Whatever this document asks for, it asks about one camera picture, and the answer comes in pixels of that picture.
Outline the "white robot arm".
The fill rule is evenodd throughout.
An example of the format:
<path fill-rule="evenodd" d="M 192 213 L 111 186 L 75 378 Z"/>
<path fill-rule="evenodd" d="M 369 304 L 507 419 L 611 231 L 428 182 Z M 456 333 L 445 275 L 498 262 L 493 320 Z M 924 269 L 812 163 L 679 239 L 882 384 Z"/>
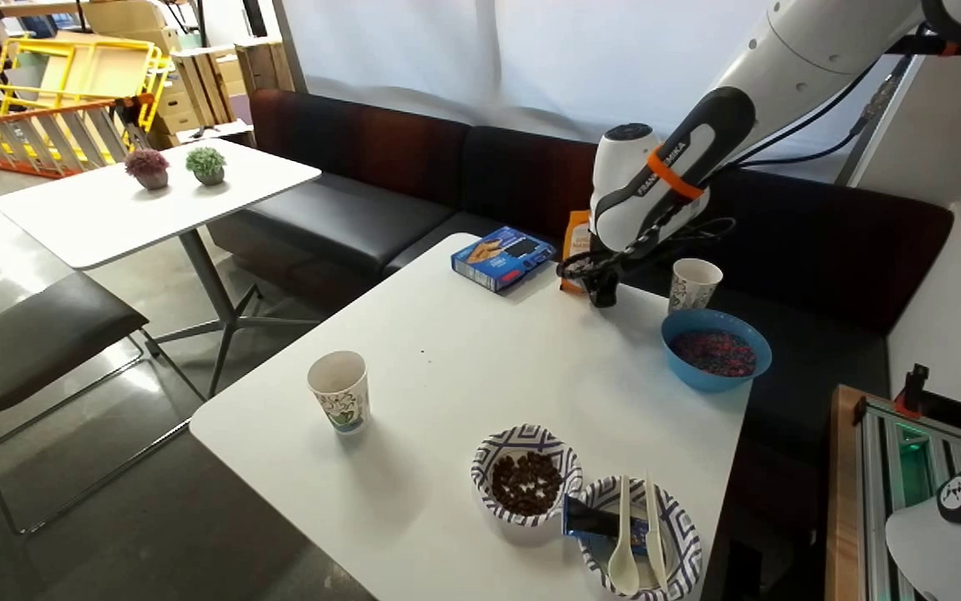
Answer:
<path fill-rule="evenodd" d="M 688 117 L 590 205 L 590 249 L 556 275 L 595 308 L 688 242 L 724 239 L 705 192 L 852 91 L 914 28 L 961 49 L 961 0 L 768 0 L 765 28 Z"/>

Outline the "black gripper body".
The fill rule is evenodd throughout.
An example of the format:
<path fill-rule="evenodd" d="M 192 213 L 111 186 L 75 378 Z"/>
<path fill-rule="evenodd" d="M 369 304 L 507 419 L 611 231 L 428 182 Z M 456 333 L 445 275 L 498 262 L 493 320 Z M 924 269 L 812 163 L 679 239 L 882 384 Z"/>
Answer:
<path fill-rule="evenodd" d="M 595 308 L 612 308 L 616 284 L 648 264 L 658 264 L 663 253 L 668 244 L 654 231 L 640 235 L 625 250 L 606 250 L 599 242 L 595 242 L 588 250 L 562 258 L 556 264 L 556 277 L 580 288 Z"/>

